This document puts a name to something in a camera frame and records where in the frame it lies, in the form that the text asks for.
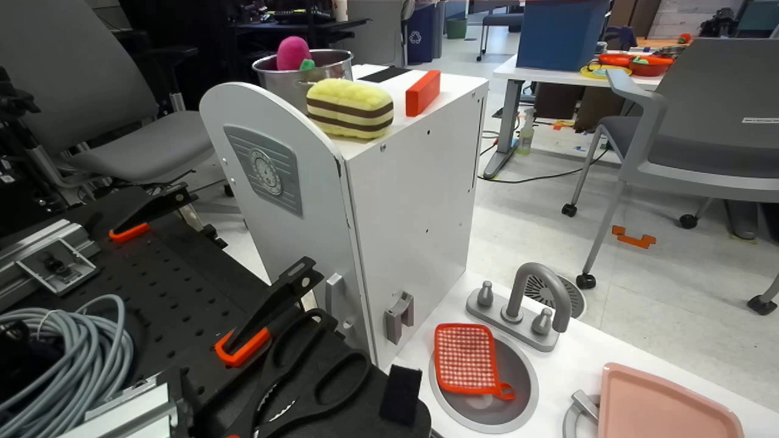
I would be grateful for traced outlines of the white toy kitchen cabinet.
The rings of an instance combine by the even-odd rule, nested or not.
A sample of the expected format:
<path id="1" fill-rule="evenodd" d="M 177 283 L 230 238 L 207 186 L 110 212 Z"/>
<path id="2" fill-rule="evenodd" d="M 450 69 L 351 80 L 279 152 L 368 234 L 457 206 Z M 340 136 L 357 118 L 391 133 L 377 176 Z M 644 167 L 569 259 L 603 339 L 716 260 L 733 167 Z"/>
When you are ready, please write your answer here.
<path id="1" fill-rule="evenodd" d="M 374 366 L 390 366 L 468 269 L 487 84 L 445 74 L 417 118 L 417 70 L 381 80 L 390 130 L 333 139 L 305 109 L 252 84 L 200 100 L 215 153 L 267 275 L 308 257 L 316 304 Z"/>

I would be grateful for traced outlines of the silver pot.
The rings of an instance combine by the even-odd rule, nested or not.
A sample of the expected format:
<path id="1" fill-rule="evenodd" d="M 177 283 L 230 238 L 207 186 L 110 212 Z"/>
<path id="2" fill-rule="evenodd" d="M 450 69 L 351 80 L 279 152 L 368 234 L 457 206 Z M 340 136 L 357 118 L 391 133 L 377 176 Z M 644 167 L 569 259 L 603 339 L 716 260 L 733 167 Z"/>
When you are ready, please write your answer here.
<path id="1" fill-rule="evenodd" d="M 263 57 L 250 64 L 258 84 L 288 100 L 296 109 L 306 109 L 306 91 L 324 79 L 353 79 L 347 50 L 314 50 L 311 64 L 296 70 L 279 70 L 277 57 Z"/>

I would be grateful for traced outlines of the grey toy faucet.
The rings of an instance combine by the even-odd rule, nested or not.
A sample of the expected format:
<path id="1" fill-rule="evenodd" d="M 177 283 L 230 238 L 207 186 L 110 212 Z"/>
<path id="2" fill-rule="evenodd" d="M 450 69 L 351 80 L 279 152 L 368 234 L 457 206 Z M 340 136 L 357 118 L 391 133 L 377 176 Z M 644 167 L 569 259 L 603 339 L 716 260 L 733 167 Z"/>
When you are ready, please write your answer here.
<path id="1" fill-rule="evenodd" d="M 496 294 L 482 283 L 468 297 L 465 309 L 540 353 L 554 352 L 574 316 L 569 283 L 540 263 L 521 265 L 507 294 Z"/>

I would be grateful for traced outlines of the pink plush toy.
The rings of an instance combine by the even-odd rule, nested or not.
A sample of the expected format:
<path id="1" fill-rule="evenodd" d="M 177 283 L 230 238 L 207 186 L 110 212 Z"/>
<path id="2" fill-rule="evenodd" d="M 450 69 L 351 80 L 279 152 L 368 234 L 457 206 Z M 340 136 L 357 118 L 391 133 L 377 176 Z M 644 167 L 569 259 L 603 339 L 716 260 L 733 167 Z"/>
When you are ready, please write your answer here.
<path id="1" fill-rule="evenodd" d="M 306 57 L 308 57 L 308 44 L 302 36 L 285 36 L 277 44 L 274 67 L 279 70 L 296 70 Z"/>

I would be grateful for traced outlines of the round grey toy sink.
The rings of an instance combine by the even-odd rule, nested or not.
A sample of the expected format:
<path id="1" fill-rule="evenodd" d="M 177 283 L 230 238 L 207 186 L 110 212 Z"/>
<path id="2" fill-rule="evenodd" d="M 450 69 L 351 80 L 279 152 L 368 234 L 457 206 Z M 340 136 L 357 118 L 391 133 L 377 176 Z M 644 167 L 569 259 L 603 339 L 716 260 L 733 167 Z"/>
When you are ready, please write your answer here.
<path id="1" fill-rule="evenodd" d="M 523 428 L 537 407 L 537 377 L 527 359 L 508 344 L 496 339 L 499 377 L 515 393 L 514 401 L 496 398 L 447 394 L 430 377 L 430 394 L 450 422 L 470 434 L 502 435 Z"/>

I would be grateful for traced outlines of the red rectangular block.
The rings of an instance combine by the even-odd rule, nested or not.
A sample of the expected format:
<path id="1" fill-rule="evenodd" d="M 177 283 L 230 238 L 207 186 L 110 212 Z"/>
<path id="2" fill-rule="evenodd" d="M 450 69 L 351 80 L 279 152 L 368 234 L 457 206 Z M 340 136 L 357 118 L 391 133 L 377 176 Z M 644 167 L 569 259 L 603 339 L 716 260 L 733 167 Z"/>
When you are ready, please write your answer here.
<path id="1" fill-rule="evenodd" d="M 437 95 L 440 95 L 440 74 L 437 70 L 426 70 L 407 91 L 407 114 L 409 118 L 418 118 Z"/>

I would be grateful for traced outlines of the orange mesh strainer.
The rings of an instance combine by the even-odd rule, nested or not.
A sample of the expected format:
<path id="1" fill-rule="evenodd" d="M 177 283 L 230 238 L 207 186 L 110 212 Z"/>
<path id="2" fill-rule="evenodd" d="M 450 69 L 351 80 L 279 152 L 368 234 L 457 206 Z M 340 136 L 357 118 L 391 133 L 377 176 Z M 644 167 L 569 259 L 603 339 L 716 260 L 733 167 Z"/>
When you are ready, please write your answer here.
<path id="1" fill-rule="evenodd" d="M 447 394 L 515 400 L 514 387 L 502 381 L 496 342 L 485 325 L 437 325 L 432 369 L 437 387 Z"/>

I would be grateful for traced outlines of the black orange clamp near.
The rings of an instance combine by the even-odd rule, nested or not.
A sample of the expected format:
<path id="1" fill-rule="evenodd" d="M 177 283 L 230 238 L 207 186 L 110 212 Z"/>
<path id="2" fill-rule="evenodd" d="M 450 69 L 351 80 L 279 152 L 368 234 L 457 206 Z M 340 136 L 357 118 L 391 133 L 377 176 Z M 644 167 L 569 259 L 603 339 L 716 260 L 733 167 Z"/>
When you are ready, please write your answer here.
<path id="1" fill-rule="evenodd" d="M 299 309 L 299 299 L 321 283 L 316 260 L 302 257 L 269 286 L 256 313 L 222 339 L 215 342 L 215 355 L 226 369 L 244 369 L 279 332 L 283 322 Z"/>

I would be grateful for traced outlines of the black orange clamp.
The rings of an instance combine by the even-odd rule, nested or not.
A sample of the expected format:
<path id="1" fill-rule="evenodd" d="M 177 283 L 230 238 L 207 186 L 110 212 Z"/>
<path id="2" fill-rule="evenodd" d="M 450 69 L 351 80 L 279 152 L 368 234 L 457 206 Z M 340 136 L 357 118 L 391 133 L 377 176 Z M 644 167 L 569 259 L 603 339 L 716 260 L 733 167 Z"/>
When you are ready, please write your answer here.
<path id="1" fill-rule="evenodd" d="M 226 369 L 244 369 L 279 332 L 283 322 L 299 309 L 299 299 L 321 283 L 316 260 L 302 257 L 269 286 L 256 313 L 222 339 L 215 342 L 215 355 Z"/>
<path id="2" fill-rule="evenodd" d="M 111 243 L 128 243 L 150 232 L 150 223 L 166 216 L 181 208 L 195 202 L 195 196 L 184 188 L 174 188 L 164 196 L 154 196 L 150 199 L 142 202 L 128 216 L 118 219 L 110 232 L 106 238 Z"/>

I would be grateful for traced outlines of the white office table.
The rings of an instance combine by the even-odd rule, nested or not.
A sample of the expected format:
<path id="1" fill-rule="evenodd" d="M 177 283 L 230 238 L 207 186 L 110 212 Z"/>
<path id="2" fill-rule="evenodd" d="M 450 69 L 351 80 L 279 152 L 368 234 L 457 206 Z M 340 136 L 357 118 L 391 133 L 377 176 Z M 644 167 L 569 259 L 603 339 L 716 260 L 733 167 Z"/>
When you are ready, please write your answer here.
<path id="1" fill-rule="evenodd" d="M 521 102 L 521 88 L 525 84 L 532 84 L 532 86 L 609 88 L 609 84 L 603 79 L 586 79 L 586 77 L 574 74 L 574 70 L 525 69 L 525 67 L 518 67 L 514 58 L 503 61 L 493 70 L 493 77 L 507 80 L 507 91 L 503 91 L 496 148 L 493 148 L 492 159 L 487 162 L 485 170 L 482 170 L 482 176 L 487 180 L 493 180 L 510 163 L 510 159 L 515 153 L 514 125 L 515 125 L 515 107 Z"/>

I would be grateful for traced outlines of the blue box on table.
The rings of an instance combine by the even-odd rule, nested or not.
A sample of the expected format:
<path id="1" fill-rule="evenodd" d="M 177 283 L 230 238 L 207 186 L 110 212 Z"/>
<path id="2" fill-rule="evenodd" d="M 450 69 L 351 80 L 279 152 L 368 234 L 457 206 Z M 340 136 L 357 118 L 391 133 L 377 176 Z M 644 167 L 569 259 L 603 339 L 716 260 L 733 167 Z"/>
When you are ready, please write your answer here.
<path id="1" fill-rule="evenodd" d="M 609 0 L 525 0 L 515 67 L 580 70 L 605 24 Z"/>

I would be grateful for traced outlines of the black orange clamp far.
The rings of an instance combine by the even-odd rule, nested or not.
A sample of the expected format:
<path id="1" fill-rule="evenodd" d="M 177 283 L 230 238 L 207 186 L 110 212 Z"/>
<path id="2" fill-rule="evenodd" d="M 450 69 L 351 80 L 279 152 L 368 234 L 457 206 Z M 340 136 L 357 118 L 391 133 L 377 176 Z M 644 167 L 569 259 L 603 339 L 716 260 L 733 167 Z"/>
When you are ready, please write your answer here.
<path id="1" fill-rule="evenodd" d="M 118 219 L 110 232 L 106 238 L 111 243 L 128 243 L 150 232 L 150 223 L 166 216 L 181 208 L 195 202 L 195 196 L 184 188 L 174 188 L 164 196 L 154 196 L 150 199 L 142 202 L 128 216 Z"/>

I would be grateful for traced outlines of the pink plastic tray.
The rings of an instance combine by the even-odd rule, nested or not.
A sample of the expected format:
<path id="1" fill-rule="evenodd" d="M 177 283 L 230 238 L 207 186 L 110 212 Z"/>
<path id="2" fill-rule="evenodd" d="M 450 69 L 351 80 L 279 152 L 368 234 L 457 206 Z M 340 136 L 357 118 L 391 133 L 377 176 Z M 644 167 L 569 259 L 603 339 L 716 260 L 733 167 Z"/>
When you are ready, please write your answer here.
<path id="1" fill-rule="evenodd" d="M 598 438 L 744 438 L 744 431 L 728 407 L 664 377 L 609 362 Z"/>

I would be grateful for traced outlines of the grey office chair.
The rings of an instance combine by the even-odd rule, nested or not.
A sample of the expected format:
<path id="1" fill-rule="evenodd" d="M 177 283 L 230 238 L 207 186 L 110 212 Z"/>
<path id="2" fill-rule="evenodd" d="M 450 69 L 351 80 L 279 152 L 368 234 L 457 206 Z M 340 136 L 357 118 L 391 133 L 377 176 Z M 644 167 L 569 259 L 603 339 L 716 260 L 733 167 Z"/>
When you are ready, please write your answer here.
<path id="1" fill-rule="evenodd" d="M 157 113 L 137 61 L 86 0 L 0 0 L 0 64 L 34 100 L 20 125 L 58 188 L 166 186 L 212 157 L 196 113 Z"/>

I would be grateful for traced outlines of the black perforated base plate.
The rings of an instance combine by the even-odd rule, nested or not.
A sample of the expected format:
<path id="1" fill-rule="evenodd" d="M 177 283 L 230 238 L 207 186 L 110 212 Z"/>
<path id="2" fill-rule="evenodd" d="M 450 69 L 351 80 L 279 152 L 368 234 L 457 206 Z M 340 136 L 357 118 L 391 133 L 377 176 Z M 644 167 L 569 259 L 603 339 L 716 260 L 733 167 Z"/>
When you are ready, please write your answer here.
<path id="1" fill-rule="evenodd" d="M 110 229 L 148 199 L 144 190 L 118 190 L 66 212 L 62 219 L 81 224 L 98 243 L 93 260 L 99 272 L 66 297 L 44 292 L 42 299 L 47 307 L 77 309 L 93 297 L 118 294 L 127 304 L 127 332 L 137 345 L 127 382 L 181 370 L 195 412 L 189 435 L 250 438 L 230 423 L 247 407 L 250 393 L 265 384 L 265 359 L 230 370 L 216 361 L 212 344 L 265 302 L 267 286 L 215 243 L 216 232 L 202 236 L 172 212 L 154 219 L 144 236 L 111 243 Z M 296 369 L 299 377 L 273 400 L 269 410 L 283 410 L 285 398 L 305 390 L 305 377 L 321 375 L 339 353 L 353 348 L 329 332 L 308 352 Z M 386 382 L 390 377 L 372 366 L 370 377 L 345 407 L 283 431 L 279 438 L 429 438 L 430 415 L 424 401 L 413 405 L 413 427 L 381 420 Z"/>

